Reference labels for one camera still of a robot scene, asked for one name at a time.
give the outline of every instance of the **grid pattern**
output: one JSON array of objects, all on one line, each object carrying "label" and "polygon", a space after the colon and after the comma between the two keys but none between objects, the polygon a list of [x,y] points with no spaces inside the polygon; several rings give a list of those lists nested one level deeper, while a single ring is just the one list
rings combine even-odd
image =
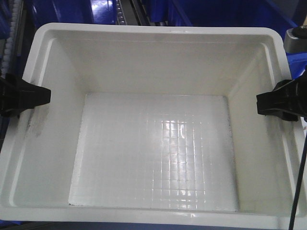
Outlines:
[{"label": "grid pattern", "polygon": [[69,203],[236,211],[233,155],[222,96],[89,93]]}]

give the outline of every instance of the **blue bin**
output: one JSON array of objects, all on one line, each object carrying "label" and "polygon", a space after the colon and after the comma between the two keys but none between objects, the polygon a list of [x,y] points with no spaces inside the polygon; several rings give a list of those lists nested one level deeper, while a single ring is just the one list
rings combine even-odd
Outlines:
[{"label": "blue bin", "polygon": [[307,53],[288,54],[287,58],[292,78],[301,76],[307,65]]},{"label": "blue bin", "polygon": [[152,23],[167,20],[168,0],[142,0],[146,14]]},{"label": "blue bin", "polygon": [[169,0],[168,24],[268,27],[281,37],[297,26],[269,0]]},{"label": "blue bin", "polygon": [[36,28],[47,23],[115,24],[116,0],[25,0]]},{"label": "blue bin", "polygon": [[0,39],[6,39],[10,36],[10,18],[12,14],[7,2],[0,0]]}]

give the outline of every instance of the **white container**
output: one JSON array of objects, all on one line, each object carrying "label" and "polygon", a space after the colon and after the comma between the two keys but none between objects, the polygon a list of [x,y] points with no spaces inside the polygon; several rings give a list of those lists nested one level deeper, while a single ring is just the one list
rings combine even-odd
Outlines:
[{"label": "white container", "polygon": [[286,229],[303,130],[256,95],[289,78],[265,28],[45,25],[24,80],[51,103],[10,122],[0,219]]}]

